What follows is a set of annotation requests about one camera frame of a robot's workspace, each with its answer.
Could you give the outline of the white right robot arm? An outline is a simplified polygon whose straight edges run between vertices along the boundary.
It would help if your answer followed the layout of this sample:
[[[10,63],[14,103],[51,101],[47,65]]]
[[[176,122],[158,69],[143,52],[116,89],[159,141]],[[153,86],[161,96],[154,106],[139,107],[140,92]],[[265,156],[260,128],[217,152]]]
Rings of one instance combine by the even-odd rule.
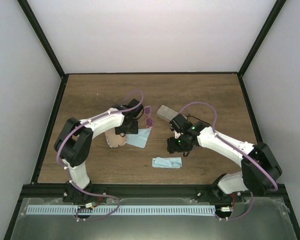
[[[215,181],[212,195],[219,202],[235,192],[250,191],[262,197],[279,189],[277,179],[282,170],[269,146],[263,142],[252,144],[229,137],[211,126],[194,125],[184,132],[174,131],[174,136],[167,139],[170,154],[183,153],[187,157],[194,147],[212,150],[240,167],[239,172],[226,173]]]

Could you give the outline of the beige glasses case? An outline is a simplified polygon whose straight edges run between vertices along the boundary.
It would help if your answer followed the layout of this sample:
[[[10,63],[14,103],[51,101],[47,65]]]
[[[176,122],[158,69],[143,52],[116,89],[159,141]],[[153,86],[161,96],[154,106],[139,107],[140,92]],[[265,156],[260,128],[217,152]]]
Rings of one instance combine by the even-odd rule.
[[[124,146],[127,142],[127,137],[116,134],[114,128],[105,131],[104,135],[106,142],[110,148],[118,148]]]

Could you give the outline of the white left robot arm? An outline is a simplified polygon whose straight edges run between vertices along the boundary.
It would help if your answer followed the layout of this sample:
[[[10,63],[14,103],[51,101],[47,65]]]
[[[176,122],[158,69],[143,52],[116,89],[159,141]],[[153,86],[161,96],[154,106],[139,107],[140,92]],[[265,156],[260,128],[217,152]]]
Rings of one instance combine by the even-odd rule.
[[[69,118],[64,124],[55,143],[56,161],[69,174],[69,182],[76,188],[74,195],[79,201],[87,202],[92,196],[88,186],[91,180],[86,168],[93,141],[105,132],[115,131],[116,128],[129,129],[143,105],[116,104],[103,113],[93,117],[78,120]]]

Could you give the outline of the light blue cleaning cloth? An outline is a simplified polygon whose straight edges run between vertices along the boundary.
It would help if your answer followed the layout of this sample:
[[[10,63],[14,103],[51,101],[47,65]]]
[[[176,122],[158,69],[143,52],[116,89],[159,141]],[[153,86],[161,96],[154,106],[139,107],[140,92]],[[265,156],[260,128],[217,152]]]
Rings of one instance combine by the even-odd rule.
[[[144,149],[146,147],[151,128],[142,128],[138,130],[138,134],[128,134],[126,143],[128,145]]]

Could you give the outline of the pink transparent sunglasses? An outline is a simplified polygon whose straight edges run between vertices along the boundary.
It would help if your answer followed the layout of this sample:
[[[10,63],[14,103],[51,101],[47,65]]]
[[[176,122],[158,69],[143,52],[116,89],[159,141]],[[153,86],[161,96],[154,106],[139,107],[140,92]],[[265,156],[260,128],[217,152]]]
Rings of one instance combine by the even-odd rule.
[[[147,105],[144,107],[144,114],[146,115],[145,118],[145,125],[147,129],[151,129],[153,127],[153,119],[152,119],[152,107]]]

